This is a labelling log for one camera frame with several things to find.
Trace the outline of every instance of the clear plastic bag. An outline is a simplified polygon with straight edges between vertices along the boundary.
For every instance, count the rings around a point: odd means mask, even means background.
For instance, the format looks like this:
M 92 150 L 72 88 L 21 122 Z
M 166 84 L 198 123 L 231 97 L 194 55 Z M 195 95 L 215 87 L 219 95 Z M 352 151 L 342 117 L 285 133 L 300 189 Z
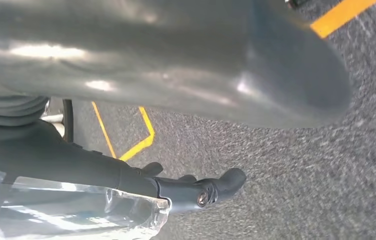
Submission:
M 148 240 L 166 223 L 164 199 L 0 172 L 0 240 Z

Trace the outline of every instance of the gray carpet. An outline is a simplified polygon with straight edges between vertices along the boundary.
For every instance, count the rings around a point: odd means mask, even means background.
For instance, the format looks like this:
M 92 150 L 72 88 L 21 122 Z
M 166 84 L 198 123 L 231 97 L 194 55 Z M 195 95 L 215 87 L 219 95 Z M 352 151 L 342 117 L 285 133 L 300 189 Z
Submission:
M 309 21 L 337 0 L 312 0 Z M 129 160 L 163 164 L 164 176 L 248 174 L 242 191 L 202 212 L 173 215 L 156 240 L 376 237 L 376 5 L 333 33 L 351 73 L 347 116 L 318 129 L 265 129 L 147 109 L 154 144 Z M 75 101 L 76 142 L 109 153 L 89 102 Z M 148 135 L 134 107 L 99 102 L 121 155 Z

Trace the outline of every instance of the yellow painted marking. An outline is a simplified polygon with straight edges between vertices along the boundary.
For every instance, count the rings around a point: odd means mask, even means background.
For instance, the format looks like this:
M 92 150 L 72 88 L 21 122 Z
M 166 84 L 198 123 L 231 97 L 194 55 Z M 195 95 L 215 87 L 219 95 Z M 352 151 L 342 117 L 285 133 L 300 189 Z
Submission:
M 151 124 L 151 121 L 147 115 L 146 110 L 144 107 L 140 106 L 139 111 L 142 114 L 142 119 L 144 119 L 145 126 L 148 129 L 149 136 L 146 137 L 144 140 L 137 143 L 135 146 L 133 146 L 129 151 L 127 151 L 125 154 L 123 154 L 121 157 L 119 157 L 122 161 L 127 161 L 133 156 L 135 156 L 137 153 L 141 152 L 143 149 L 148 148 L 153 144 L 154 136 L 156 132 L 154 131 L 153 125 Z
M 376 0 L 344 0 L 312 23 L 310 27 L 321 38 L 326 38 L 375 3 Z
M 103 120 L 101 119 L 100 112 L 98 111 L 97 105 L 95 102 L 92 102 L 92 106 L 94 107 L 96 118 L 98 119 L 99 125 L 102 129 L 102 133 L 104 134 L 105 141 L 107 142 L 108 149 L 110 150 L 111 156 L 116 158 L 115 151 L 113 150 L 112 143 L 110 142 L 109 135 L 107 134 L 106 128 L 104 127 Z

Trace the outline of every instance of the plastic wrap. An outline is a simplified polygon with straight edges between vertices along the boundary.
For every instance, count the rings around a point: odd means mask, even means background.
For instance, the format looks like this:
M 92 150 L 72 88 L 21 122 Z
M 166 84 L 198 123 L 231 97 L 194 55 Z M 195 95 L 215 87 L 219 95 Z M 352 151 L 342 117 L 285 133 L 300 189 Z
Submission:
M 169 209 L 163 199 L 0 172 L 0 240 L 147 240 Z

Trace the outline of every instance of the screw head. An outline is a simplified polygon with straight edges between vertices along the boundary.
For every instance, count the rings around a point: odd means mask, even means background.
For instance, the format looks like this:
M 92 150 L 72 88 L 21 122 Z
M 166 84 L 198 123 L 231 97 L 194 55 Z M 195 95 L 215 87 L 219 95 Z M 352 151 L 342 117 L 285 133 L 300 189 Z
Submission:
M 209 194 L 207 191 L 203 190 L 200 192 L 200 194 L 197 197 L 197 204 L 200 206 L 200 208 L 203 208 L 207 205 L 207 202 L 209 201 Z

